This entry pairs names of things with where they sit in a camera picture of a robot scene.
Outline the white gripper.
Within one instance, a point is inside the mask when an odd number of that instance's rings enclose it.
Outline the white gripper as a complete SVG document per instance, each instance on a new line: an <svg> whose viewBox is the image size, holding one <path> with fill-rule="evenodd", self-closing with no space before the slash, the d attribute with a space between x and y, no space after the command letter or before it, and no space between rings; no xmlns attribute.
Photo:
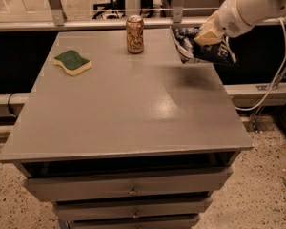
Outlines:
<svg viewBox="0 0 286 229"><path fill-rule="evenodd" d="M246 23L238 10L238 0L226 0L218 11L214 12L199 28L194 42L200 46L215 45L221 42L225 34L237 38L253 27Z"/></svg>

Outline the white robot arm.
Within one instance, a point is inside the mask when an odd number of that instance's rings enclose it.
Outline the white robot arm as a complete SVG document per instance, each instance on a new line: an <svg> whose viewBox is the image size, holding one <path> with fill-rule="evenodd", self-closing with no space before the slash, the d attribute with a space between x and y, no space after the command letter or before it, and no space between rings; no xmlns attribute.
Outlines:
<svg viewBox="0 0 286 229"><path fill-rule="evenodd" d="M286 16L286 0L225 0L200 28L194 41L214 45L223 36L237 38L257 24Z"/></svg>

